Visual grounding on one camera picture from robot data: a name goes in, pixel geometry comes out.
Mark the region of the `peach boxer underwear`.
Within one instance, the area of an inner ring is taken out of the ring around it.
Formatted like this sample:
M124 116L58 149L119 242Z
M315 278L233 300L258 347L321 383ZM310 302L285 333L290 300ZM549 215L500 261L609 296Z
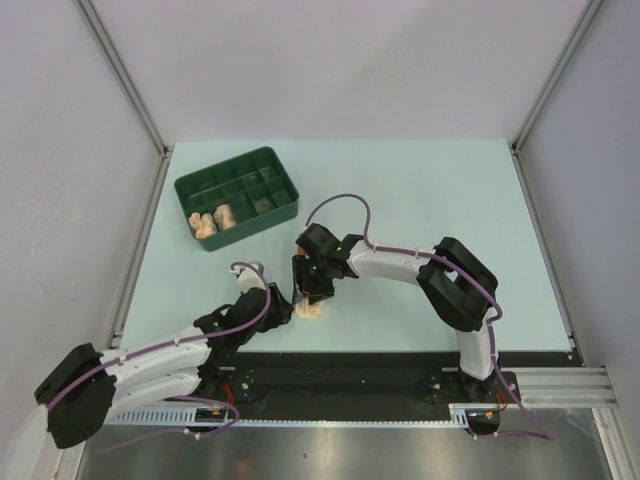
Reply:
M192 213L189 216L189 225L198 240L211 237L218 232L217 224L211 213Z

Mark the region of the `orange brown underwear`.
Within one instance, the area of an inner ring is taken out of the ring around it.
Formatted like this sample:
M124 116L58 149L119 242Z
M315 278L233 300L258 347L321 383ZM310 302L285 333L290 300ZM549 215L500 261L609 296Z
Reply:
M324 312L324 302L311 303L310 294L305 290L309 280L311 265L306 252L298 247L292 258L294 279L293 304L294 313L302 319L319 319Z

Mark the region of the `beige navy-trimmed underwear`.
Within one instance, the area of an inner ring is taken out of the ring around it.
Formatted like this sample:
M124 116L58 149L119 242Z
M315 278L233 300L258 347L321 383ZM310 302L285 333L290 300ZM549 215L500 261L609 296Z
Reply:
M212 214L219 231L226 231L237 224L234 213L229 204L219 205Z

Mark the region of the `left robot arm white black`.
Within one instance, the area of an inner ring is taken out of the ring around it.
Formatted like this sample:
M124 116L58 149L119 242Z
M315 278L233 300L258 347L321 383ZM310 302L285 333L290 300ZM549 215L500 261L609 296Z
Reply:
M294 307L276 284L253 287L158 346L72 349L34 392L60 449L95 435L106 420L172 397L207 400L221 387L219 365L255 334L287 324Z

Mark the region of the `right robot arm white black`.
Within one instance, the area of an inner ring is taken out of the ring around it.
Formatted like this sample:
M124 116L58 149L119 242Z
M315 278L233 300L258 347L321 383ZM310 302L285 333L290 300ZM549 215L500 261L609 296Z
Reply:
M460 241L443 238L432 251L371 243L363 235L335 237L313 223L296 240L293 300L313 305L335 294L345 278L382 278L419 287L437 316L456 332L463 393L484 401L497 389L498 355L489 325L500 317L499 282Z

